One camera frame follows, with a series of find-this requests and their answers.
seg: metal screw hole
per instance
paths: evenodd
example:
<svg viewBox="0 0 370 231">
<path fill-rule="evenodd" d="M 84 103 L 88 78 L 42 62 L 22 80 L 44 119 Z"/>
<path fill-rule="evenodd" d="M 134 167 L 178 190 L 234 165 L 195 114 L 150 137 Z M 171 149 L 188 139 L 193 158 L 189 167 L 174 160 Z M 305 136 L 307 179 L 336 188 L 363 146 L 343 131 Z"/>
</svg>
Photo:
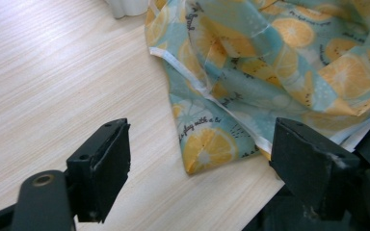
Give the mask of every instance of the metal screw hole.
<svg viewBox="0 0 370 231">
<path fill-rule="evenodd" d="M 42 176 L 39 176 L 33 180 L 33 185 L 35 187 L 41 187 L 50 184 L 55 177 L 52 174 L 45 174 Z"/>
</svg>

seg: table surface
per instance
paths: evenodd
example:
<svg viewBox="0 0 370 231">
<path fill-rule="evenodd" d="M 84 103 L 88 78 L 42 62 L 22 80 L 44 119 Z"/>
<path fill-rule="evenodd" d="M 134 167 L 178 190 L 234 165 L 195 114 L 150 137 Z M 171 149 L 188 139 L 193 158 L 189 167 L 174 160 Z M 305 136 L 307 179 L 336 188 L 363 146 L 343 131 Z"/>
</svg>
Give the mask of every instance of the table surface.
<svg viewBox="0 0 370 231">
<path fill-rule="evenodd" d="M 282 186 L 261 156 L 188 176 L 145 16 L 102 0 L 0 0 L 0 209 L 100 125 L 131 123 L 131 171 L 104 224 L 78 230 L 241 230 Z"/>
</svg>

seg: fabric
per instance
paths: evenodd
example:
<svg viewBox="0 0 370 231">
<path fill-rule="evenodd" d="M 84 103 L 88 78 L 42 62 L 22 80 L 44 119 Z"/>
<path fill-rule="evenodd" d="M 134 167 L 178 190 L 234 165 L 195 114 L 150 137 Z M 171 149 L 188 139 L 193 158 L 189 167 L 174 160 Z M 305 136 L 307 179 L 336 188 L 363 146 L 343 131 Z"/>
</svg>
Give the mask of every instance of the fabric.
<svg viewBox="0 0 370 231">
<path fill-rule="evenodd" d="M 261 152 L 278 116 L 353 151 L 370 128 L 370 1 L 151 0 L 185 170 Z"/>
</svg>

